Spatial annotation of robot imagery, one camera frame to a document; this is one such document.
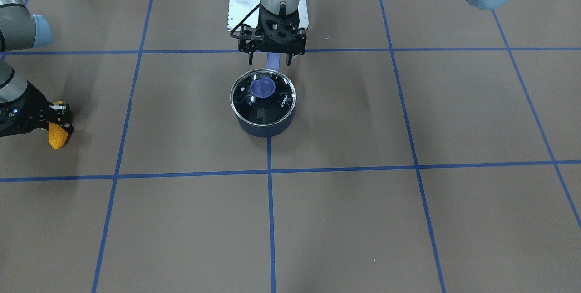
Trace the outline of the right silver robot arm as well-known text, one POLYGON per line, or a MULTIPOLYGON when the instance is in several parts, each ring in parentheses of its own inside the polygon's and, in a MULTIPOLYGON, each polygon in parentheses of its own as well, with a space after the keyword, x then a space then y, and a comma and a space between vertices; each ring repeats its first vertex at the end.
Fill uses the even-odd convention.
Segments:
MULTIPOLYGON (((48 46, 54 35, 42 15, 32 14, 24 0, 0 0, 1 52, 48 46)), ((0 63, 1 136, 27 134, 35 129, 68 139, 74 132, 71 108, 51 103, 5 59, 0 63)))

